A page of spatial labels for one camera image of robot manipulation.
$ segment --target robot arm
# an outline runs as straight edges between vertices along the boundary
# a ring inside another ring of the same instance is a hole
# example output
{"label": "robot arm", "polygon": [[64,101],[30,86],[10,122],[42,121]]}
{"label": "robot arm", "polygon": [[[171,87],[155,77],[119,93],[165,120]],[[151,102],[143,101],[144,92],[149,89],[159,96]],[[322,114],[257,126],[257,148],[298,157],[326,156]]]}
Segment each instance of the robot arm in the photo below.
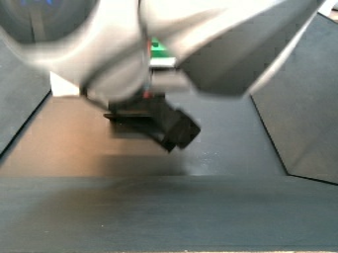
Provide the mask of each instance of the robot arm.
{"label": "robot arm", "polygon": [[151,37],[201,92],[237,96],[286,59],[323,2],[0,0],[0,33],[16,55],[52,73],[56,95],[82,95],[104,108],[151,82]]}

